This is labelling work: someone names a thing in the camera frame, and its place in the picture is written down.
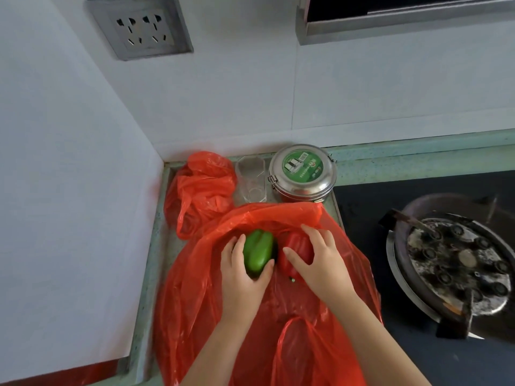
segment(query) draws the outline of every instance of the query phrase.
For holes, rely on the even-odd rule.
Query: clear plastic container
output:
[[[265,160],[259,156],[244,156],[236,163],[238,189],[247,203],[266,201]]]

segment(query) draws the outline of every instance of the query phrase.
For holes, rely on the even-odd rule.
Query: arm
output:
[[[245,235],[230,240],[222,251],[222,319],[181,382],[181,386],[225,386],[231,378],[234,361],[258,312],[266,287],[272,278],[270,260],[258,280],[245,272]]]
[[[428,380],[357,296],[347,267],[326,230],[302,226],[315,258],[307,265],[290,248],[284,252],[312,291],[329,307],[345,329],[369,386],[422,386]]]

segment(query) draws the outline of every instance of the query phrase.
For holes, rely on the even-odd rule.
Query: gray outlet cover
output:
[[[178,0],[87,0],[121,60],[193,52]]]

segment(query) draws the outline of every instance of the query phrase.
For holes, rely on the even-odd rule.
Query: range hood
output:
[[[515,19],[515,0],[300,0],[300,44]]]

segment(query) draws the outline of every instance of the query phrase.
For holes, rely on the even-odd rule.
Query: hand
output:
[[[252,280],[245,271],[244,244],[242,234],[237,241],[233,237],[222,251],[222,320],[250,328],[272,278],[274,260],[267,263],[258,280]]]
[[[283,251],[311,290],[329,308],[348,294],[355,295],[349,272],[336,249],[332,233],[306,225],[301,225],[301,228],[310,237],[313,245],[313,263],[307,265],[291,248],[285,247]]]

